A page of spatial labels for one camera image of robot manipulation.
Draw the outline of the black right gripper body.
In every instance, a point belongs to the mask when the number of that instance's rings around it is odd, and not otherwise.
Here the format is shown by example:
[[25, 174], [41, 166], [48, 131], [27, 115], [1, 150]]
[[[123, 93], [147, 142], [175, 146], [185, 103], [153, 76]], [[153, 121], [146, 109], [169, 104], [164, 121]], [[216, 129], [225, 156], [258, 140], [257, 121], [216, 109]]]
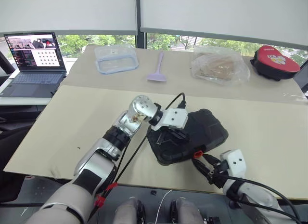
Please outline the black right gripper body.
[[210, 161], [209, 164], [213, 167], [213, 170], [209, 172], [209, 183], [215, 185], [217, 188], [222, 188], [229, 176], [229, 165], [226, 160]]

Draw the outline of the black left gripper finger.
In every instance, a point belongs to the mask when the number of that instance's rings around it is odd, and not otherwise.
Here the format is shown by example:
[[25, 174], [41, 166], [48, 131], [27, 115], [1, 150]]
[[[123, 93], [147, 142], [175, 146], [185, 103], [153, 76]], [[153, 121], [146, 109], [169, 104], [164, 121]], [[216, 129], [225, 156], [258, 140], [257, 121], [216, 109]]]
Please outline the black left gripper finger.
[[189, 135], [183, 130], [172, 131], [173, 141], [177, 144], [188, 143], [190, 141]]
[[161, 132], [157, 138], [157, 145], [166, 145], [172, 143], [172, 134], [171, 132]]

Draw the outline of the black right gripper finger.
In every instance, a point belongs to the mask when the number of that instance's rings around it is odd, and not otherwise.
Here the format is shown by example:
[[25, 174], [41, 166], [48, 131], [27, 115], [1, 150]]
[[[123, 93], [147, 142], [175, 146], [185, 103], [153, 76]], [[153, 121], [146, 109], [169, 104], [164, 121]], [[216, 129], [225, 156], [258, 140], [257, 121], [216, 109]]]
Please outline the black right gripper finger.
[[208, 183], [213, 184], [213, 176], [211, 170], [207, 168], [206, 165], [200, 160], [193, 158], [192, 163], [196, 167], [196, 169], [207, 179]]
[[210, 154], [203, 154], [203, 158], [204, 158], [210, 165], [217, 165], [217, 164], [220, 164], [220, 163], [221, 163], [221, 161], [220, 161], [218, 158], [216, 158], [216, 157], [214, 157], [214, 156], [212, 156], [212, 155], [210, 155]]

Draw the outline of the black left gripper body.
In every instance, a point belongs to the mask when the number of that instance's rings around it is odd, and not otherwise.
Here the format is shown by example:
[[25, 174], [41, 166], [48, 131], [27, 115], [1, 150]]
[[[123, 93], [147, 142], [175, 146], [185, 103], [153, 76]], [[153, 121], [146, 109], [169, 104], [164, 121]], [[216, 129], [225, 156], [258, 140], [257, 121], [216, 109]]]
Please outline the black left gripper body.
[[167, 128], [166, 131], [176, 138], [186, 137], [186, 133], [181, 129]]

